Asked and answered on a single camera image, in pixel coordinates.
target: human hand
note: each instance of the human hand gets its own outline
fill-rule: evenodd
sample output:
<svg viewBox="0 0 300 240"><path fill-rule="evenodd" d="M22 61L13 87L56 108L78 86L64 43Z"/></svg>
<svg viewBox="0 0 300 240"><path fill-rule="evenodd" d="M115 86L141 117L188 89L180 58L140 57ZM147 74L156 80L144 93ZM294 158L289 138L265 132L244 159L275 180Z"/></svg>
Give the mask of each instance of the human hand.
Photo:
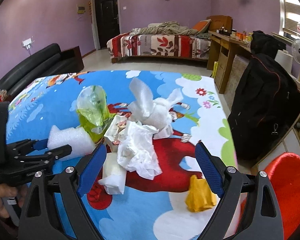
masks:
<svg viewBox="0 0 300 240"><path fill-rule="evenodd" d="M3 218L10 217L9 213L3 205L3 197L16 197L18 194L20 194L21 198L18 199L18 205L22 207L27 195L27 190L27 185L23 185L18 191L18 189L15 187L9 187L7 184L0 184L0 216Z"/></svg>

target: metal screw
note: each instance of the metal screw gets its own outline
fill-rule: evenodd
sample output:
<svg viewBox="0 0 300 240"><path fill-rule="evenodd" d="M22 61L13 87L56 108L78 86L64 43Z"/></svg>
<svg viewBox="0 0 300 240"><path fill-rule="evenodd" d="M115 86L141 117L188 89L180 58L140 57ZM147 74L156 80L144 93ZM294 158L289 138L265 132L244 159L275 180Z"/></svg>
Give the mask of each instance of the metal screw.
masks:
<svg viewBox="0 0 300 240"><path fill-rule="evenodd" d="M235 167L230 166L230 167L227 168L227 170L230 173L235 173Z"/></svg>
<svg viewBox="0 0 300 240"><path fill-rule="evenodd" d="M260 173L260 176L261 176L261 177L264 177L264 178L265 178L265 177L267 176L267 174L266 174L265 171L260 171L259 173Z"/></svg>
<svg viewBox="0 0 300 240"><path fill-rule="evenodd" d="M42 176L42 172L41 171L37 171L34 176L36 178L40 178Z"/></svg>
<svg viewBox="0 0 300 240"><path fill-rule="evenodd" d="M66 173L72 173L74 171L74 167L68 167L66 168Z"/></svg>

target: black backpack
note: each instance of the black backpack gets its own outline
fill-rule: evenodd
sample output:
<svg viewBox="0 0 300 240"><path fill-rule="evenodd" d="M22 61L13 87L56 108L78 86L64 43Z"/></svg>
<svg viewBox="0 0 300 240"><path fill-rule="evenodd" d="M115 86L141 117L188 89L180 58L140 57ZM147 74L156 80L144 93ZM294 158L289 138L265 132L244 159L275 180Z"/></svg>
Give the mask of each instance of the black backpack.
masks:
<svg viewBox="0 0 300 240"><path fill-rule="evenodd" d="M275 59L278 50L286 49L286 44L262 31L254 31L252 35L251 51L253 54L266 54Z"/></svg>
<svg viewBox="0 0 300 240"><path fill-rule="evenodd" d="M300 113L294 80L273 58L253 55L235 91L228 117L237 157L264 156Z"/></svg>

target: green plastic bag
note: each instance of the green plastic bag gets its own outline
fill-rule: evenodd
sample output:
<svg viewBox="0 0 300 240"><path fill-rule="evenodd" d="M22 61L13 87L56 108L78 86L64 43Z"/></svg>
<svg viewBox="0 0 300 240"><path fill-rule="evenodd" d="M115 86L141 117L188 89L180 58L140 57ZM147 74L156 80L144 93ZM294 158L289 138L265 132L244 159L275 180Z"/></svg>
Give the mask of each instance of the green plastic bag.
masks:
<svg viewBox="0 0 300 240"><path fill-rule="evenodd" d="M103 137L115 116L109 112L106 92L101 86L89 86L80 92L76 112L80 125L95 143Z"/></svg>

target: dark brown door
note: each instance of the dark brown door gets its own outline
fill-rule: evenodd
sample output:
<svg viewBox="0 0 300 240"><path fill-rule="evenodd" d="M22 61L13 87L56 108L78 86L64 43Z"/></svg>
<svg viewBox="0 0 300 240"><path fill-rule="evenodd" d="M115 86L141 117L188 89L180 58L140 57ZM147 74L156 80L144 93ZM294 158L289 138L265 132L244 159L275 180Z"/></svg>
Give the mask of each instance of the dark brown door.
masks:
<svg viewBox="0 0 300 240"><path fill-rule="evenodd" d="M107 47L107 42L120 34L118 0L94 0L98 36L101 48Z"/></svg>

